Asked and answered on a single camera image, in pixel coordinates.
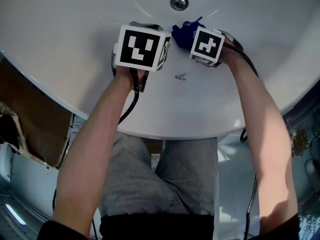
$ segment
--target black cable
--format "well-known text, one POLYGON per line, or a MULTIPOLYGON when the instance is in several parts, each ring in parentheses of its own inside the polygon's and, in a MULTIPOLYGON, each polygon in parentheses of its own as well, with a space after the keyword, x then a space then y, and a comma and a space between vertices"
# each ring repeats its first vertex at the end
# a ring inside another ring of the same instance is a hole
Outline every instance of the black cable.
POLYGON ((133 98, 133 101, 132 101, 131 105, 129 106, 129 108, 121 116, 121 118, 119 120, 119 125, 131 113, 131 111, 134 109, 134 107, 136 106, 136 104, 138 102, 138 99, 139 99, 139 77, 138 77, 138 71, 135 68, 130 68, 130 74, 131 74, 132 80, 133 80, 134 98, 133 98))
POLYGON ((258 72, 257 72, 254 64, 252 63, 251 59, 250 59, 243 51, 237 49, 237 48, 234 47, 233 45, 228 44, 228 43, 226 43, 226 42, 223 43, 223 47, 226 47, 226 48, 228 48, 228 49, 231 49, 231 50, 237 52, 238 54, 240 54, 240 55, 244 58, 244 60, 249 64, 250 68, 253 70, 253 72, 255 73, 255 75, 256 75, 257 77, 259 77, 258 72))
POLYGON ((97 231, 96 231, 96 225, 95 225, 95 218, 93 218, 93 220, 92 220, 92 225, 93 225, 93 231, 94 231, 95 240, 98 240, 97 231))
MULTIPOLYGON (((233 45, 228 44, 228 43, 223 43, 223 46, 228 48, 228 49, 231 49, 231 50, 237 52, 238 54, 240 54, 244 58, 244 60, 249 64, 250 68, 255 73, 255 75, 257 77, 259 77, 258 72, 257 72, 254 64, 252 63, 250 58, 242 50, 239 50, 239 49, 235 48, 233 45)), ((248 136, 247 136, 246 133, 247 133, 247 130, 246 130, 246 128, 244 128, 244 130, 242 131, 241 136, 240 136, 240 142, 241 143, 244 143, 244 142, 246 142, 248 140, 248 136)), ((258 189, 258 179, 257 179, 257 175, 255 175, 254 176, 254 185, 253 185, 251 199, 250 199, 249 206, 248 206, 248 209, 247 209, 246 214, 245 214, 246 223, 245 223, 245 231, 244 231, 243 240, 247 240, 248 239, 249 228, 250 228, 250 212, 251 212, 254 200, 256 198, 257 189, 258 189)))
MULTIPOLYGON (((126 117, 131 113, 131 111, 134 109, 134 107, 136 106, 138 99, 139 99, 139 77, 138 77, 138 71, 135 68, 130 68, 129 72, 132 76, 132 81, 133 81, 133 90, 134 90, 134 97, 133 97, 133 101, 131 103, 131 105, 129 106, 129 108, 126 110, 126 112, 121 116, 120 120, 119 120, 119 124, 126 119, 126 117)), ((55 206, 56 206, 56 195, 57 195, 57 189, 54 190, 54 194, 53 194, 53 199, 52 199, 52 210, 55 210, 55 206)), ((98 240, 98 236, 97 236, 97 231, 96 231, 96 225, 95 225, 95 219, 92 220, 92 226, 93 226, 93 231, 94 231, 94 236, 95 239, 98 240)))
POLYGON ((55 210, 56 207, 56 195, 57 195, 57 189, 54 190, 53 199, 52 199, 52 210, 55 210))
POLYGON ((312 140, 310 141, 310 155, 311 155, 311 158, 314 160, 314 155, 312 154, 312 145, 314 143, 314 140, 318 139, 319 137, 318 136, 315 136, 312 138, 312 140))
POLYGON ((258 189, 258 179, 257 179, 257 175, 255 175, 250 203, 249 203, 248 209, 246 210, 246 214, 245 214, 246 223, 245 223, 245 231, 244 231, 243 240, 248 239, 249 227, 250 227, 250 213, 251 213, 252 206, 254 204, 254 200, 256 198, 257 189, 258 189))

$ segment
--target gray shorts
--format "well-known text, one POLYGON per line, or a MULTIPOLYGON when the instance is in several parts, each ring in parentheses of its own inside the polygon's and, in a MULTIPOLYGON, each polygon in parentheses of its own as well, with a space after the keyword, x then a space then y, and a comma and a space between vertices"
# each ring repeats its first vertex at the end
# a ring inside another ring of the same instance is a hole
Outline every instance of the gray shorts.
POLYGON ((217 138, 167 141, 153 172, 143 140, 117 133, 99 204, 101 217, 213 215, 217 174, 217 138))

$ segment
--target forearm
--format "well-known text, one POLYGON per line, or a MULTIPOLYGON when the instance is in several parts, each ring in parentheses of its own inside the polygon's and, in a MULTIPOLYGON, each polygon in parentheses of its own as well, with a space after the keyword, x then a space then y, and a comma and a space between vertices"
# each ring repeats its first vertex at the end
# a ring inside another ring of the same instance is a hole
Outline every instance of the forearm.
POLYGON ((72 144, 58 175, 52 219, 85 236, 89 235, 101 198, 118 122, 130 90, 131 81, 126 78, 116 77, 111 82, 72 144))
POLYGON ((291 165, 291 142, 272 97, 240 57, 229 64, 234 76, 259 186, 261 232, 298 212, 291 165))

